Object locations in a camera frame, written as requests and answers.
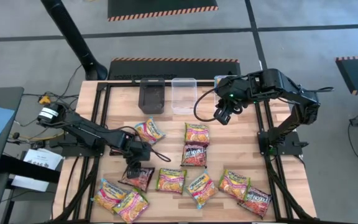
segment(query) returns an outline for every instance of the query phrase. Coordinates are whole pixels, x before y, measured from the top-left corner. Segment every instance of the yellow noodle package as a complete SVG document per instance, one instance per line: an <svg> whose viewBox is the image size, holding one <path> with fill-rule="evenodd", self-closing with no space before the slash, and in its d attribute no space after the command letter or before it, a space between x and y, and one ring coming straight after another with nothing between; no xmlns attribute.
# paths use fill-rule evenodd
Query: yellow noodle package
<svg viewBox="0 0 358 224"><path fill-rule="evenodd" d="M102 179L98 193L91 200L110 212L113 212L112 208L126 195L127 192L125 190L120 189L114 184L110 184L106 179Z"/></svg>
<svg viewBox="0 0 358 224"><path fill-rule="evenodd" d="M165 134L155 124L153 117L150 117L146 122L135 125L135 129L142 140L151 145L165 137Z"/></svg>
<svg viewBox="0 0 358 224"><path fill-rule="evenodd" d="M126 222L133 223L136 218L142 214L149 206L149 202L140 193L139 190L133 189L126 197L112 208Z"/></svg>
<svg viewBox="0 0 358 224"><path fill-rule="evenodd" d="M186 170L160 169L157 190L181 194L185 184Z"/></svg>
<svg viewBox="0 0 358 224"><path fill-rule="evenodd" d="M247 195L249 186L250 178L225 169L218 188L236 199L243 200Z"/></svg>
<svg viewBox="0 0 358 224"><path fill-rule="evenodd" d="M218 192L218 189L207 172L204 171L201 176L190 183L186 191L197 201L197 208L201 209L206 201Z"/></svg>

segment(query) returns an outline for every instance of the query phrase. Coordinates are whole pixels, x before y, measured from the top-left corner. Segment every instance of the black metal frame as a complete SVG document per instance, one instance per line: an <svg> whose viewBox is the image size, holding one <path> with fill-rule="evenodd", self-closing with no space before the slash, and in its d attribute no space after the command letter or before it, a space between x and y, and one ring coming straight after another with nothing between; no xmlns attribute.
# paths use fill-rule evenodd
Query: black metal frame
<svg viewBox="0 0 358 224"><path fill-rule="evenodd" d="M171 86L171 84L172 84L171 82L166 82L165 86ZM210 82L197 82L197 85L198 86L213 86L214 81L211 80ZM104 96L104 102L103 102L103 107L102 107L101 121L100 121L100 125L104 126L106 124L111 88L112 87L129 87L129 86L140 86L140 82L135 82L135 81L120 82L120 83L99 82L97 90L96 90L94 105L93 105L92 121L93 122L96 121L96 114L98 112L98 107L99 107L99 102L101 100L100 98L101 98L102 90L106 89L105 90L106 94ZM265 104L264 106L266 108L268 126L269 126L269 128L272 128L273 127L273 119L272 119L272 115L270 112L269 103L268 103L268 101L265 101L264 104ZM259 132L263 132L264 124L263 124L263 120L262 120L262 112L260 110L260 105L255 104L255 108L256 108L256 114L257 114L257 121L258 121L258 125L259 125ZM263 157L265 159L266 166L268 163L271 163L270 156L268 154L263 155ZM99 162L99 157L95 157L94 159L95 159L94 162ZM81 180L84 180L85 176L87 174L88 163L89 163L89 157L85 157L84 162L83 162L83 167L81 169L80 186L82 185ZM287 184L285 182L285 175L284 175L280 155L277 155L276 165L277 165L278 176L279 176L280 180L283 182L283 184L285 186L287 186ZM270 177L268 177L268 182L269 182L269 187L270 187L270 191L272 194L272 203L273 203L273 209L274 209L274 213L275 213L275 219L276 219L276 221L279 221L282 219L282 217L280 214L280 208L278 206L278 197L277 197L275 184L274 184L273 179ZM88 194L88 198L87 198L87 205L86 205L86 211L85 211L85 214L86 214L85 219L86 220L90 220L90 217L91 217L91 210L92 210L93 203L90 199L93 197L95 185L96 185L96 178L94 179L94 181L92 181L92 183L90 184L90 187L89 187L89 194ZM293 219L292 210L291 210L287 200L285 200L285 198L284 198L284 201L285 201L285 210L287 212L287 218L292 220ZM78 215L80 212L80 206L81 206L80 203L81 202L78 203L76 210L74 212L74 216L73 216L74 220L78 219Z"/></svg>

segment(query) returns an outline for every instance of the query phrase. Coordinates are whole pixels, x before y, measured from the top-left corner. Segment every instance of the black container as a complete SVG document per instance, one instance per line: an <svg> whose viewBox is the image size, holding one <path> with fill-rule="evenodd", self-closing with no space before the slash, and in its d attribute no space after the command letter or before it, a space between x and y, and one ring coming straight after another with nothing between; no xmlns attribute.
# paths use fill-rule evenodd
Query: black container
<svg viewBox="0 0 358 224"><path fill-rule="evenodd" d="M139 108L144 114L162 114L165 104L165 80L143 78L140 81Z"/></svg>

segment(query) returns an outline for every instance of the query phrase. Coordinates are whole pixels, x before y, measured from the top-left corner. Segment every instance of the white paper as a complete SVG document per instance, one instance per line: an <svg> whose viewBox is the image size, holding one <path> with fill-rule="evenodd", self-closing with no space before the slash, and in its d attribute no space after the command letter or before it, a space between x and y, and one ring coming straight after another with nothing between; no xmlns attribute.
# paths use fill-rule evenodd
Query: white paper
<svg viewBox="0 0 358 224"><path fill-rule="evenodd" d="M62 158L63 157L61 155L46 149L29 149L24 157L24 161L55 170ZM12 182L13 186L38 190L41 192L45 192L47 190L48 184L49 183L45 181L35 180L33 178L22 177L18 175L15 176Z"/></svg>

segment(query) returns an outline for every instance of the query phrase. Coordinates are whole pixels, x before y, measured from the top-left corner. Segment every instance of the ramen packet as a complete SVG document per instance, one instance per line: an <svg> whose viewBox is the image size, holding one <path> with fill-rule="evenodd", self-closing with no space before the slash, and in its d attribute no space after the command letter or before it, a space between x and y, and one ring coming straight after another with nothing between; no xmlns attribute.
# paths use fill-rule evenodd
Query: ramen packet
<svg viewBox="0 0 358 224"><path fill-rule="evenodd" d="M157 190L182 194L187 170L160 169Z"/></svg>
<svg viewBox="0 0 358 224"><path fill-rule="evenodd" d="M236 199L244 200L249 187L250 178L225 169L219 181L218 189Z"/></svg>
<svg viewBox="0 0 358 224"><path fill-rule="evenodd" d="M206 147L186 144L183 147L181 166L205 166L206 168Z"/></svg>
<svg viewBox="0 0 358 224"><path fill-rule="evenodd" d="M133 223L149 206L147 199L133 189L123 200L112 208L126 223Z"/></svg>
<svg viewBox="0 0 358 224"><path fill-rule="evenodd" d="M98 193L96 193L91 200L110 212L113 212L112 208L116 206L126 195L127 192L125 190L109 183L106 179L102 179Z"/></svg>
<svg viewBox="0 0 358 224"><path fill-rule="evenodd" d="M186 124L185 142L186 144L199 144L207 146L209 144L209 129L205 125Z"/></svg>
<svg viewBox="0 0 358 224"><path fill-rule="evenodd" d="M140 168L140 176L138 178L128 179L126 173L122 176L121 180L118 180L121 184L130 185L136 187L145 193L147 192L147 187L150 184L155 168Z"/></svg>
<svg viewBox="0 0 358 224"><path fill-rule="evenodd" d="M135 125L135 129L140 138L151 145L165 137L165 134L155 124L153 117L150 117L146 122Z"/></svg>
<svg viewBox="0 0 358 224"><path fill-rule="evenodd" d="M240 201L237 204L263 219L271 199L271 195L268 195L255 187L249 187L245 200Z"/></svg>
<svg viewBox="0 0 358 224"><path fill-rule="evenodd" d="M218 189L205 170L201 176L186 187L186 191L196 200L197 208L201 209L206 201L218 192Z"/></svg>

